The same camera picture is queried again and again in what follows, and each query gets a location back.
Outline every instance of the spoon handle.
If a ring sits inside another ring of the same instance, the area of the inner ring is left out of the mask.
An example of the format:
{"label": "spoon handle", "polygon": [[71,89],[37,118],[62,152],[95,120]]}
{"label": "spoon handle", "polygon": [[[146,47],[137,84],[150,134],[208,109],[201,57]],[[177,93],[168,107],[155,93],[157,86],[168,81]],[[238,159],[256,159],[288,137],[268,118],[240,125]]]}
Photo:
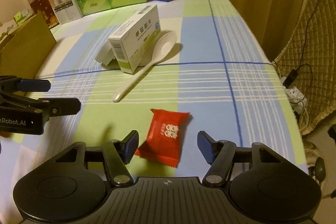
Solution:
{"label": "spoon handle", "polygon": [[152,66],[152,62],[148,63],[145,67],[139,70],[133,77],[125,81],[113,94],[113,102],[117,103],[121,100],[126,91]]}

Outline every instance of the floor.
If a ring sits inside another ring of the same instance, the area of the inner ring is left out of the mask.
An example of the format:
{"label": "floor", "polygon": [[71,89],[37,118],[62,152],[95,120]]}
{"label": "floor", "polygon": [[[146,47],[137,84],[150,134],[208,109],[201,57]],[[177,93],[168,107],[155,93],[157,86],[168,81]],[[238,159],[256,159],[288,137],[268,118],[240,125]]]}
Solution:
{"label": "floor", "polygon": [[[318,148],[320,156],[325,161],[327,177],[322,186],[322,195],[330,194],[336,189],[336,145],[328,135],[328,130],[333,124],[336,124],[335,112],[305,137]],[[336,223],[336,198],[322,199],[314,220],[317,224]]]}

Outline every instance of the plaid tablecloth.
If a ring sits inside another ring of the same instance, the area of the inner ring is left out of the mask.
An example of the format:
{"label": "plaid tablecloth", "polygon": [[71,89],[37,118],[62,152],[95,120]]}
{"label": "plaid tablecloth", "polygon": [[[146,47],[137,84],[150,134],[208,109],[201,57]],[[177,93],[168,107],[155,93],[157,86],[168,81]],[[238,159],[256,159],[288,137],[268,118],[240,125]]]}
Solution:
{"label": "plaid tablecloth", "polygon": [[200,130],[237,146],[262,142],[307,171],[305,155],[287,97],[258,42],[229,0],[153,1],[162,31],[173,30],[178,45],[120,102],[112,94],[131,77],[95,55],[108,36],[134,12],[133,5],[86,16],[56,27],[58,42],[38,76],[51,82],[39,97],[77,97],[75,116],[51,118],[41,136],[1,138],[0,213],[3,223],[18,223],[12,190],[27,172],[75,141],[100,145],[137,130],[142,143],[152,119],[150,108],[190,112],[181,161],[171,168],[134,156],[134,176],[199,176],[209,166],[197,148]]}

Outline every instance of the black plug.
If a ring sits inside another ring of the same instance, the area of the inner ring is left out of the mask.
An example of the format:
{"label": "black plug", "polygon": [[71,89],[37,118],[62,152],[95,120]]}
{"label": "black plug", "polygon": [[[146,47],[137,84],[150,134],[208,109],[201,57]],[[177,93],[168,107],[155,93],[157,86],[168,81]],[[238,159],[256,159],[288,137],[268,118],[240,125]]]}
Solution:
{"label": "black plug", "polygon": [[285,88],[289,88],[289,86],[295,81],[299,73],[296,70],[291,70],[288,74],[287,78],[284,80],[283,85]]}

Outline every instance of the red wrapper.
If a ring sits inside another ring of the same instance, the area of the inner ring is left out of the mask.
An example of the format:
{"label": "red wrapper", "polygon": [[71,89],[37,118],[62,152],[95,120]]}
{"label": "red wrapper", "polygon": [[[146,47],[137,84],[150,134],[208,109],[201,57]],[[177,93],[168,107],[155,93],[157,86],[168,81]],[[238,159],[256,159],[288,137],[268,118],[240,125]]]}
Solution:
{"label": "red wrapper", "polygon": [[135,154],[148,160],[177,167],[180,161],[179,127],[189,112],[171,112],[151,109],[154,113],[145,142]]}

